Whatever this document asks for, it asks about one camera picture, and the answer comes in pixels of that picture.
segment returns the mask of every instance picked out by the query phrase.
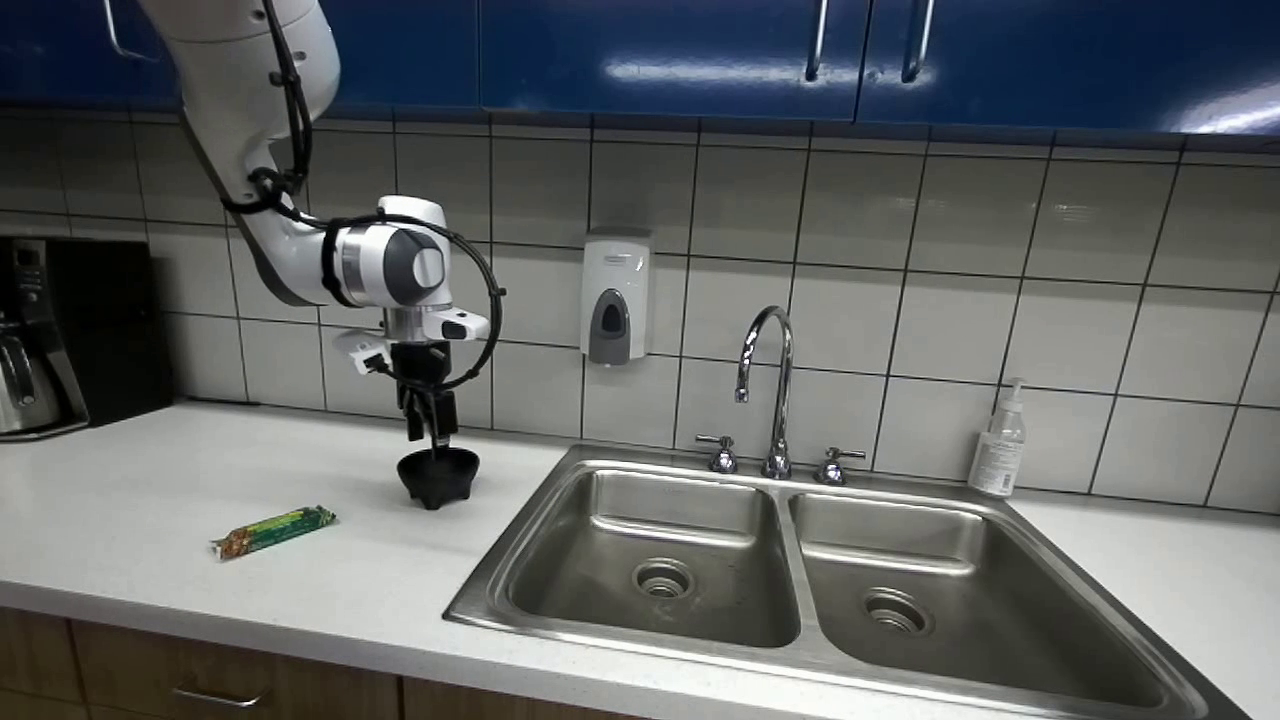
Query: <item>faucet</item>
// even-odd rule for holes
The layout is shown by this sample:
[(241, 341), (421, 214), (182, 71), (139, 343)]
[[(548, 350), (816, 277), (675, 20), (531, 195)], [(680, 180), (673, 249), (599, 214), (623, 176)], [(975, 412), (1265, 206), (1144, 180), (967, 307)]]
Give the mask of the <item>faucet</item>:
[(794, 459), (787, 459), (787, 386), (794, 386), (794, 316), (782, 303), (767, 303), (740, 347), (735, 358), (735, 401), (753, 394), (753, 350), (760, 341), (760, 327), (767, 325), (767, 316), (782, 327), (785, 350), (782, 350), (782, 374), (775, 374), (775, 394), (773, 394), (773, 432), (767, 432), (767, 457), (760, 465), (764, 475), (794, 475)]

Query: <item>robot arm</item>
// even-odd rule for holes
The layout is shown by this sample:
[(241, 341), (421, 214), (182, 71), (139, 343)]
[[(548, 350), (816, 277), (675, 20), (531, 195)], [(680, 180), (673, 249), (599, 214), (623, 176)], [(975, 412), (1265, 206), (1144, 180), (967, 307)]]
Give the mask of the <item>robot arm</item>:
[[(315, 0), (139, 0), (164, 36), (184, 96), (187, 130), (236, 214), (263, 283), (283, 303), (386, 307), (380, 331), (342, 343), (355, 372), (399, 385), (410, 437), (452, 432), (452, 386), (480, 372), (502, 325), (502, 292), (484, 257), (447, 233), (444, 206), (386, 195), (355, 218), (315, 218), (295, 206), (310, 173), (312, 121), (331, 102), (342, 57)], [(293, 139), (293, 173), (272, 145)], [(490, 316), (452, 303), (452, 249), (466, 249), (492, 297)], [(490, 341), (474, 372), (447, 374), (447, 341)]]

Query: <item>tile backsplash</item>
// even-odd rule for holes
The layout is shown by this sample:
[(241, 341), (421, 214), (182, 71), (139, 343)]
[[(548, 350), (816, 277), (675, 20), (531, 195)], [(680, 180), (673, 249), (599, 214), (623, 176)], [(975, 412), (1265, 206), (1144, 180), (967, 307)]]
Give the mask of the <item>tile backsplash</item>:
[[(469, 426), (641, 446), (767, 445), (775, 337), (731, 401), (753, 310), (794, 307), (794, 457), (958, 478), (1014, 374), (1024, 482), (1280, 512), (1280, 155), (712, 127), (322, 125), (310, 206), (434, 195), (507, 287)], [(652, 357), (577, 350), (582, 241), (649, 233)], [(172, 115), (0, 111), (0, 233), (151, 242), (187, 394), (396, 417), (331, 350), (375, 310), (283, 307)], [(461, 263), (457, 292), (484, 307)]]

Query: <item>counter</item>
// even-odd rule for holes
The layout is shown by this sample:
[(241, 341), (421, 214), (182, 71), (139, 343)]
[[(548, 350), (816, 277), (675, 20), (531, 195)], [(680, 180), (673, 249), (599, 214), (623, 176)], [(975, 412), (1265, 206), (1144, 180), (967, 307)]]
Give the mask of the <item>counter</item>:
[[(178, 403), (46, 445), (0, 445), (0, 602), (638, 717), (991, 717), (444, 619), (564, 445), (466, 437), (469, 504), (424, 512), (386, 418)], [(219, 564), (244, 518), (324, 504), (335, 526)], [(1280, 717), (1280, 523), (1158, 504), (1017, 507), (1244, 711)]]

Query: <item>sink basin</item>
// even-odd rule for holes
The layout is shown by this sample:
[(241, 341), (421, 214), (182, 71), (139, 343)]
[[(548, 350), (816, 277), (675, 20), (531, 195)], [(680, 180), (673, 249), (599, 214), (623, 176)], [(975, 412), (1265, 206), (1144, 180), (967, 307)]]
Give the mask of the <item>sink basin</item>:
[(447, 619), (1020, 717), (1244, 717), (1009, 504), (572, 446)]

